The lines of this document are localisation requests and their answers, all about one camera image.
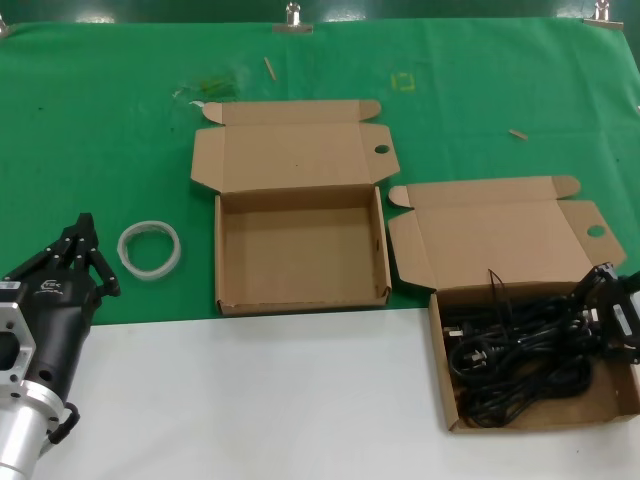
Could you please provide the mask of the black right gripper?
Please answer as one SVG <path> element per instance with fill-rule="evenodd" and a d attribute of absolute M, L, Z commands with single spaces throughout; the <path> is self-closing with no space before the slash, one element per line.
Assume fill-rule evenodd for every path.
<path fill-rule="evenodd" d="M 638 365 L 639 273 L 618 278 L 612 263 L 594 266 L 579 282 L 579 302 L 587 306 L 608 306 L 618 355 Z M 589 329 L 589 351 L 593 355 L 609 355 L 604 316 L 598 309 L 586 309 L 584 318 Z"/>

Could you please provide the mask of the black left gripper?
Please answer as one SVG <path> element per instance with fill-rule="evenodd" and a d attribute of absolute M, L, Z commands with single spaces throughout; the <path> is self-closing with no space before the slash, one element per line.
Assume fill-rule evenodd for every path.
<path fill-rule="evenodd" d="M 74 269 L 68 269 L 74 262 Z M 81 213 L 53 244 L 47 270 L 21 278 L 1 278 L 1 300 L 14 301 L 35 341 L 26 381 L 40 384 L 62 400 L 69 396 L 84 342 L 100 298 L 120 295 L 119 281 L 99 250 L 90 213 Z M 96 285 L 89 269 L 102 281 Z"/>

